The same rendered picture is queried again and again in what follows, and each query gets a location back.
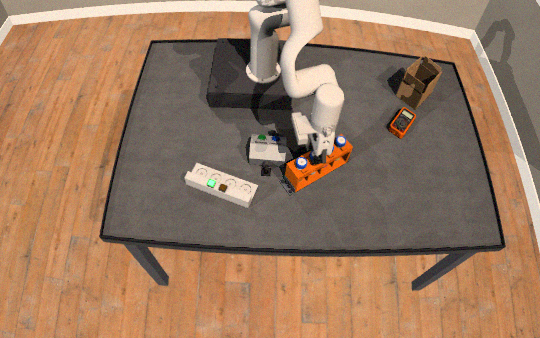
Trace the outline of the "orange multimeter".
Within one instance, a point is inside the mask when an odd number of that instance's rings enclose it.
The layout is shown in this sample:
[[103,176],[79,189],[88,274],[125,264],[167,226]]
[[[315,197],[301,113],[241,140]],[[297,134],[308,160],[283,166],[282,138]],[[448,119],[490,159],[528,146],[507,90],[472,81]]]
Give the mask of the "orange multimeter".
[[402,139],[415,118],[416,114],[403,107],[390,124],[388,130],[398,138]]

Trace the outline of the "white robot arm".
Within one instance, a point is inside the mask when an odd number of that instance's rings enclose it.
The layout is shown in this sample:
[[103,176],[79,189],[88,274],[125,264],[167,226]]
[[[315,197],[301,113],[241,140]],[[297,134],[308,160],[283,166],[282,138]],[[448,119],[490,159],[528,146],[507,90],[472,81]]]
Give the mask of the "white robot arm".
[[[319,0],[256,2],[258,5],[248,13],[251,56],[246,67],[247,76],[258,83],[270,83],[279,77],[281,68],[283,84],[291,98],[315,94],[311,115],[292,113],[298,145],[307,144],[307,135],[311,133],[331,136],[344,102],[344,93],[338,86],[334,70],[327,64],[321,64],[295,71],[295,60],[300,50],[323,30]],[[290,26],[291,33],[283,47],[279,66],[279,37],[274,29],[286,26]]]

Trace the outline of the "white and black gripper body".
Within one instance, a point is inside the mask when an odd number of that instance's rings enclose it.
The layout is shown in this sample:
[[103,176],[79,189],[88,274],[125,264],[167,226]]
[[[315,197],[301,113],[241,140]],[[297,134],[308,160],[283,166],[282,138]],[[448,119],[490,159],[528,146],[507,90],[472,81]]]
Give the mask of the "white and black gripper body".
[[322,153],[323,149],[326,149],[327,155],[331,155],[334,145],[334,131],[331,133],[332,135],[330,137],[327,137],[326,134],[322,134],[319,132],[309,134],[315,155],[317,157]]

